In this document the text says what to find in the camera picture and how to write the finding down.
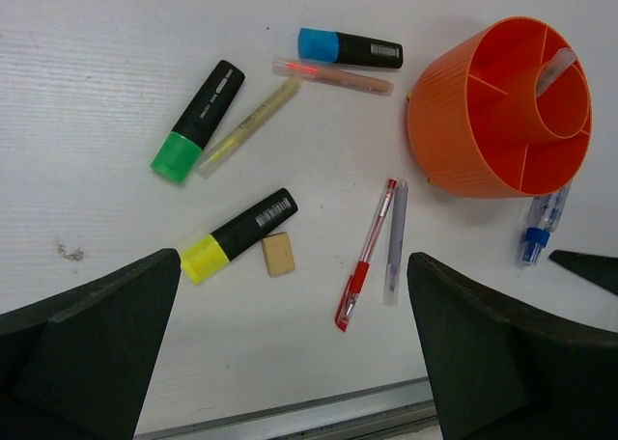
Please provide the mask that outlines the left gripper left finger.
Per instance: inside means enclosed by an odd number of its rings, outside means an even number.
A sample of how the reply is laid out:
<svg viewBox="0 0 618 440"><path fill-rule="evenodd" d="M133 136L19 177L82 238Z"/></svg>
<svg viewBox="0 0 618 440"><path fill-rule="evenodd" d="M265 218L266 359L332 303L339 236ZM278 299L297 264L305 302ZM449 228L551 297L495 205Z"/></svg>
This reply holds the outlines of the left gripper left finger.
<svg viewBox="0 0 618 440"><path fill-rule="evenodd" d="M132 438L180 276L162 249L4 313L2 438Z"/></svg>

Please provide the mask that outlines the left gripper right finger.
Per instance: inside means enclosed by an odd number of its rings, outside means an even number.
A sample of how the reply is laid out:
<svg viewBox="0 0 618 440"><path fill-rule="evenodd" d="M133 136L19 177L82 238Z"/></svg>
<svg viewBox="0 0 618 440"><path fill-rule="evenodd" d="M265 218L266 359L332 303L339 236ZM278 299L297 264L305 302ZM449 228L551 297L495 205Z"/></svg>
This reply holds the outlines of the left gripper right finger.
<svg viewBox="0 0 618 440"><path fill-rule="evenodd" d="M446 439L614 439L617 335L479 284L425 253L408 292Z"/></svg>

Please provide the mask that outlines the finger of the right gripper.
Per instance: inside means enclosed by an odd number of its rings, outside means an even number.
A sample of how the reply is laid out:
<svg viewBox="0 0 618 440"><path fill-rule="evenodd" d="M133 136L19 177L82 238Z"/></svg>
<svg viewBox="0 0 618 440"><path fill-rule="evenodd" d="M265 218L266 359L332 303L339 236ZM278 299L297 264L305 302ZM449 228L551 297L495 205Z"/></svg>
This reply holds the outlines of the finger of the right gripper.
<svg viewBox="0 0 618 440"><path fill-rule="evenodd" d="M618 294L616 257L554 250L549 259L595 286L614 295Z"/></svg>

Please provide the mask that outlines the clear bottle blue cap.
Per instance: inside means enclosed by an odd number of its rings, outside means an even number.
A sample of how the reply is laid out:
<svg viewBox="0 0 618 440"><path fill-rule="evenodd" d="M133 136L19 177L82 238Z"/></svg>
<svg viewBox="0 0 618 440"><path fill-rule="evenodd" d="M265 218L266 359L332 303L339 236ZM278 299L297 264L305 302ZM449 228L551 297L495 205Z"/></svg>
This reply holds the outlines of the clear bottle blue cap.
<svg viewBox="0 0 618 440"><path fill-rule="evenodd" d="M527 212L521 240L520 262L535 266L547 247L551 234L557 229L571 190L571 184L532 200Z"/></svg>

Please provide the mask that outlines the clear green pen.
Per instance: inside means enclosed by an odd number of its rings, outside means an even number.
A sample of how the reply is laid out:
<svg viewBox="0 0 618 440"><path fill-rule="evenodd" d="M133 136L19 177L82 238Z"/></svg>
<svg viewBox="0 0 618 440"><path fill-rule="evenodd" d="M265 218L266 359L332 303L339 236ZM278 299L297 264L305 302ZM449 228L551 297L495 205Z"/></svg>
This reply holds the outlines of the clear green pen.
<svg viewBox="0 0 618 440"><path fill-rule="evenodd" d="M547 89L576 61L576 55L571 48L564 47L556 51L544 65L536 83L536 97L544 94Z"/></svg>

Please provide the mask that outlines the green cap black highlighter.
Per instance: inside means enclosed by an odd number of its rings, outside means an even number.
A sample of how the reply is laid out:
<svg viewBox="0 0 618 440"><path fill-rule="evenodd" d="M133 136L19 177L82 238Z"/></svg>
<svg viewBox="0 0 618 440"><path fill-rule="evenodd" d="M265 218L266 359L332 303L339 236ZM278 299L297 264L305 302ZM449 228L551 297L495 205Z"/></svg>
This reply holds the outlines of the green cap black highlighter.
<svg viewBox="0 0 618 440"><path fill-rule="evenodd" d="M182 184L236 98L244 79L239 68L220 60L172 127L150 168L165 179Z"/></svg>

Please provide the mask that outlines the slim yellow marker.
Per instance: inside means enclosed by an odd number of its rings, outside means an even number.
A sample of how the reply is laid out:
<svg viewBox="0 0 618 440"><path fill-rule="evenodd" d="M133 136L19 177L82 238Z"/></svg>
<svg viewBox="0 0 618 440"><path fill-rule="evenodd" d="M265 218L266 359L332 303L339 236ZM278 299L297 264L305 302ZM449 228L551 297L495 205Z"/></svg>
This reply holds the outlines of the slim yellow marker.
<svg viewBox="0 0 618 440"><path fill-rule="evenodd" d="M237 127L207 151L200 162L197 172L208 178L212 175L249 137L264 125L298 92L302 80L293 76L279 88Z"/></svg>

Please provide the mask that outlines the slim pink orange marker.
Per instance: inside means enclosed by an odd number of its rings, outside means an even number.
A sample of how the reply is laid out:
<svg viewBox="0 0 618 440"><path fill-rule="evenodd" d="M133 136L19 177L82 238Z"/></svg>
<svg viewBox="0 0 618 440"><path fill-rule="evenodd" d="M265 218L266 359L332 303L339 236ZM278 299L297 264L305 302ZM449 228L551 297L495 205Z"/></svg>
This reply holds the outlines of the slim pink orange marker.
<svg viewBox="0 0 618 440"><path fill-rule="evenodd" d="M296 59L275 56L271 68L277 75L297 76L303 80L322 82L382 96L389 96L394 88L393 84L386 80L341 69L307 64Z"/></svg>

